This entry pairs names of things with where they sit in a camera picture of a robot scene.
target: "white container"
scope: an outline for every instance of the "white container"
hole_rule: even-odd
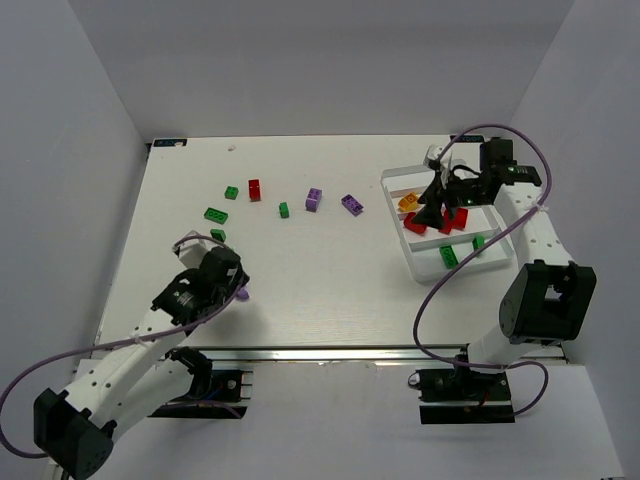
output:
[[[485,241],[502,231],[492,206],[471,207],[464,231],[452,230],[449,235],[429,227],[425,235],[419,235],[404,228],[403,220],[407,213],[398,210],[398,202],[408,193],[422,194],[433,179],[433,170],[424,165],[392,168],[382,172],[384,190],[391,218],[398,231],[402,251],[409,269],[417,282],[429,282],[442,278],[447,273],[440,256],[440,247],[451,245],[458,261],[473,252],[472,241],[476,235],[482,235]],[[506,267],[511,264],[514,251],[504,238],[496,245],[482,252],[467,264],[458,275]]]

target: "wire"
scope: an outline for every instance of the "wire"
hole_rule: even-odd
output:
[[[420,382],[418,380],[416,380],[415,382],[411,382],[411,379],[413,378],[414,375],[417,375],[418,372],[413,372],[411,375],[409,375],[409,378],[407,378],[407,385],[409,388],[413,389],[413,390],[419,390],[420,389]]]
[[[215,397],[218,393],[220,393],[220,388],[217,388],[216,390],[214,390],[211,395],[209,395],[207,398],[205,398],[205,400],[211,400],[213,397]]]
[[[536,395],[536,397],[528,405],[526,405],[525,407],[521,408],[520,410],[517,410],[516,412],[514,412],[513,415],[515,416],[515,415],[521,415],[521,414],[529,411],[530,409],[532,409],[540,401],[542,396],[547,391],[547,387],[549,386],[549,371],[547,370],[547,368],[542,363],[536,362],[534,360],[525,360],[525,361],[522,361],[522,362],[514,363],[512,365],[491,365],[491,364],[463,362],[463,361],[458,360],[456,358],[446,358],[446,357],[443,357],[443,356],[438,355],[436,353],[433,353],[432,351],[428,350],[422,344],[422,342],[420,342],[420,338],[418,336],[418,327],[420,326],[420,320],[422,320],[422,315],[424,314],[424,311],[427,308],[427,305],[429,305],[429,303],[431,302],[431,300],[433,299],[435,294],[438,293],[438,290],[440,290],[442,288],[442,286],[451,279],[451,277],[453,277],[456,273],[458,273],[471,260],[473,260],[475,257],[480,255],[487,248],[489,248],[492,245],[495,245],[496,243],[498,243],[500,240],[502,240],[507,235],[509,235],[511,232],[513,232],[516,228],[520,227],[525,222],[527,222],[531,217],[533,217],[537,213],[537,211],[540,208],[540,206],[542,206],[544,201],[547,199],[547,197],[549,196],[549,193],[551,193],[551,187],[553,185],[553,180],[552,180],[552,175],[551,175],[551,167],[549,166],[549,162],[547,162],[547,159],[545,158],[544,154],[540,151],[538,146],[535,143],[533,143],[533,141],[529,137],[527,137],[521,131],[519,131],[519,130],[513,128],[513,127],[510,127],[508,125],[502,125],[502,124],[499,124],[499,123],[485,123],[485,124],[480,124],[480,125],[475,125],[473,127],[470,127],[468,129],[464,130],[462,133],[460,133],[457,136],[455,136],[454,138],[452,138],[451,141],[449,142],[449,144],[446,147],[444,147],[442,152],[440,152],[440,156],[436,159],[436,161],[438,161],[438,162],[441,161],[442,158],[444,158],[444,155],[447,153],[447,151],[453,146],[454,143],[456,143],[460,139],[460,137],[462,137],[463,135],[466,135],[467,133],[469,133],[469,132],[471,132],[473,130],[478,130],[480,128],[499,128],[501,130],[506,130],[508,132],[511,132],[511,133],[517,135],[518,137],[520,137],[522,140],[524,140],[524,142],[527,143],[533,149],[535,154],[540,159],[540,162],[542,162],[542,166],[544,168],[544,171],[545,171],[545,174],[546,174],[546,177],[547,177],[547,182],[546,182],[545,188],[544,188],[544,190],[542,192],[542,195],[540,195],[540,198],[537,201],[537,205],[534,205],[533,208],[531,208],[531,210],[529,210],[522,217],[520,217],[518,220],[513,222],[504,231],[500,232],[498,235],[496,235],[491,240],[489,240],[487,243],[485,243],[482,247],[480,247],[477,250],[474,250],[470,255],[468,255],[467,257],[462,259],[460,261],[460,263],[458,263],[458,265],[456,265],[452,270],[449,270],[433,286],[431,291],[427,294],[427,296],[425,297],[424,301],[422,302],[422,305],[420,305],[420,308],[418,309],[418,312],[416,313],[416,318],[415,318],[415,320],[413,322],[413,341],[415,342],[415,344],[418,347],[418,349],[420,351],[422,351],[425,355],[427,355],[429,358],[432,358],[434,360],[438,360],[440,362],[448,363],[448,364],[453,365],[453,366],[468,367],[468,368],[483,368],[483,369],[490,369],[490,370],[506,370],[506,369],[513,370],[513,369],[525,367],[525,366],[528,366],[528,365],[533,365],[533,366],[536,366],[536,367],[540,368],[542,370],[542,373],[544,374],[544,381],[542,383],[542,387],[540,388],[540,392],[538,393],[538,395]]]
[[[158,410],[161,412],[166,412],[167,410],[179,410],[181,408],[188,407],[215,407],[215,408],[224,408],[231,415],[236,417],[237,419],[241,419],[242,415],[235,411],[235,409],[224,402],[217,402],[215,400],[202,400],[200,402],[184,402],[184,403],[174,403],[173,405],[163,405]]]
[[[225,245],[224,243],[219,242],[219,241],[217,241],[217,240],[215,240],[215,239],[213,239],[211,237],[207,237],[205,235],[189,235],[189,236],[186,236],[186,237],[178,240],[173,246],[174,247],[178,247],[178,246],[182,245],[183,243],[185,243],[185,242],[187,242],[189,240],[208,240],[208,241],[213,242],[213,243],[215,243],[215,244],[217,244],[217,245],[219,245],[221,247],[229,249],[229,247],[227,245]],[[110,350],[110,349],[128,347],[129,345],[134,345],[135,343],[138,343],[138,342],[141,342],[141,341],[147,342],[147,341],[155,340],[155,339],[158,339],[158,338],[168,337],[170,335],[175,335],[176,333],[191,331],[191,330],[195,329],[196,327],[202,325],[203,323],[208,322],[213,317],[215,317],[216,315],[220,314],[225,308],[227,308],[227,306],[229,306],[229,304],[233,301],[233,299],[235,298],[236,294],[238,293],[238,291],[241,288],[242,288],[241,286],[238,286],[238,288],[236,288],[236,290],[233,292],[233,294],[231,294],[229,296],[229,298],[224,301],[224,303],[220,306],[220,308],[218,308],[216,311],[211,313],[211,315],[209,315],[209,316],[207,316],[205,318],[202,318],[202,319],[200,319],[200,320],[198,320],[196,322],[193,322],[193,323],[191,323],[189,325],[176,327],[176,328],[173,328],[171,330],[166,330],[166,331],[160,332],[160,333],[153,333],[153,334],[149,334],[149,335],[140,335],[140,337],[137,337],[137,338],[116,340],[114,342],[108,342],[108,343],[103,343],[103,344],[99,344],[99,345],[94,345],[92,347],[85,347],[85,348],[78,348],[78,349],[75,349],[75,350],[69,350],[68,352],[59,353],[59,354],[53,355],[53,356],[51,356],[49,358],[45,358],[44,360],[40,360],[38,363],[35,363],[35,364],[31,365],[25,371],[20,373],[4,389],[4,391],[2,392],[2,395],[0,395],[0,417],[2,415],[2,409],[4,408],[4,405],[5,405],[6,401],[7,401],[7,398],[9,397],[9,394],[13,391],[13,389],[16,387],[16,385],[18,385],[18,383],[20,383],[26,376],[28,376],[29,374],[31,374],[34,371],[38,370],[39,368],[44,367],[45,365],[49,365],[50,363],[57,362],[58,360],[62,360],[64,358],[75,357],[76,355],[82,355],[82,354],[85,354],[85,353],[95,352],[96,350]],[[24,450],[20,450],[19,448],[15,447],[9,441],[9,439],[6,437],[6,435],[4,434],[4,431],[2,430],[2,425],[1,424],[0,424],[0,444],[2,444],[2,446],[4,448],[6,448],[10,453],[13,453],[14,455],[16,455],[18,457],[28,458],[28,459],[38,459],[38,458],[47,458],[48,457],[48,455],[46,453],[25,452]]]
[[[473,168],[467,167],[466,165],[456,165],[451,169],[451,173],[455,172],[456,170],[464,170],[465,172],[473,173],[476,177],[480,176],[480,172],[476,172]]]

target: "toy block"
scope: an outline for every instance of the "toy block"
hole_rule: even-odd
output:
[[[456,258],[456,254],[453,251],[451,245],[440,247],[440,255],[442,256],[445,267],[447,267],[449,270],[458,265],[458,259]]]
[[[247,291],[247,289],[242,287],[240,290],[238,290],[238,293],[236,293],[236,299],[240,300],[241,302],[249,300],[249,292]]]
[[[224,191],[224,198],[228,198],[229,200],[238,198],[238,187],[228,186]]]
[[[307,195],[307,199],[304,202],[304,206],[310,212],[315,212],[318,210],[318,204],[320,203],[320,199],[322,198],[322,190],[317,188],[312,188],[309,190],[309,194]]]
[[[445,235],[449,235],[451,233],[451,229],[453,228],[453,222],[449,220],[449,212],[445,210],[442,214],[442,218],[444,218],[444,225],[438,231],[440,233],[444,233]]]
[[[229,218],[229,214],[216,210],[215,208],[207,208],[207,211],[204,212],[204,218],[222,225],[227,221],[227,218]]]
[[[349,210],[354,217],[360,215],[362,213],[362,210],[364,209],[364,207],[360,205],[360,202],[358,202],[351,195],[345,195],[344,197],[342,197],[341,202],[342,205],[344,205],[344,208]]]
[[[418,208],[418,194],[416,193],[411,192],[398,202],[398,210],[401,212],[411,212],[416,208]]]
[[[413,223],[413,217],[416,216],[416,212],[410,212],[404,217],[404,228],[407,230],[411,230],[418,235],[424,235],[427,231],[426,225],[418,225],[417,223]]]
[[[451,225],[456,230],[464,230],[467,226],[467,217],[469,216],[469,210],[466,208],[458,208],[456,216],[453,218]]]
[[[482,235],[476,235],[473,239],[473,250],[478,250],[480,247],[484,246],[484,237]]]
[[[278,211],[280,212],[281,218],[289,218],[289,207],[287,206],[287,202],[282,202],[278,206]]]
[[[260,201],[260,180],[249,180],[249,199],[252,202]]]
[[[224,233],[224,230],[212,228],[209,233],[211,234],[211,238],[213,238],[214,240],[218,240],[219,242],[224,243],[224,241],[227,239],[227,234]]]

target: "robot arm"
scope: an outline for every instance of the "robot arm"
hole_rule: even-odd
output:
[[[440,228],[443,208],[453,218],[458,207],[494,205],[512,225],[538,208],[542,181],[534,167],[513,160],[511,140],[493,138],[480,146],[480,172],[468,169],[475,178],[457,177],[458,167],[451,169],[450,161],[438,161],[429,152],[426,162],[435,175],[418,200],[424,207],[415,223]],[[499,325],[469,345],[470,363],[510,365],[540,345],[575,339],[595,288],[593,269],[576,265],[544,209],[514,230],[511,239],[521,270],[500,303]]]
[[[503,185],[494,205],[510,225],[535,208],[541,193],[530,183]],[[595,288],[593,269],[576,265],[546,211],[537,212],[511,239],[521,270],[500,303],[498,325],[468,346],[471,363],[510,365],[541,345],[574,340]]]
[[[540,346],[575,339],[596,276],[591,267],[577,265],[562,246],[546,210],[537,204],[540,177],[534,167],[513,160],[511,140],[483,143],[480,171],[467,170],[474,177],[459,178],[456,167],[445,166],[440,156],[427,159],[436,174],[418,200],[424,208],[414,223],[439,228],[444,210],[453,218],[457,208],[478,205],[494,205],[507,225],[532,208],[538,211],[511,232],[520,272],[500,302],[498,324],[462,349],[453,371],[420,370],[418,382],[409,386],[421,391],[423,424],[513,422],[503,369],[481,366],[511,365]]]
[[[168,332],[208,318],[249,281],[240,257],[226,247],[208,251],[201,242],[191,242],[175,253],[189,268],[153,300],[131,336]],[[34,403],[36,445],[74,479],[93,475],[129,428],[164,403],[207,385],[211,362],[204,355],[189,348],[169,354],[189,333],[114,350],[62,392],[45,390]],[[168,358],[156,366],[164,355]]]

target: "white backdrop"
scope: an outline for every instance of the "white backdrop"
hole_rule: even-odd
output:
[[[44,357],[90,345],[132,215],[144,144],[64,0],[0,14],[0,388]],[[58,362],[15,390],[2,426],[33,446],[32,405],[68,383]],[[42,461],[0,447],[0,477]]]
[[[576,2],[512,123],[539,142],[552,163],[550,214],[560,238],[578,263],[596,270],[589,315],[566,349],[587,366],[625,474],[635,479],[640,5],[610,5]]]
[[[146,141],[507,122],[570,0],[71,0]]]

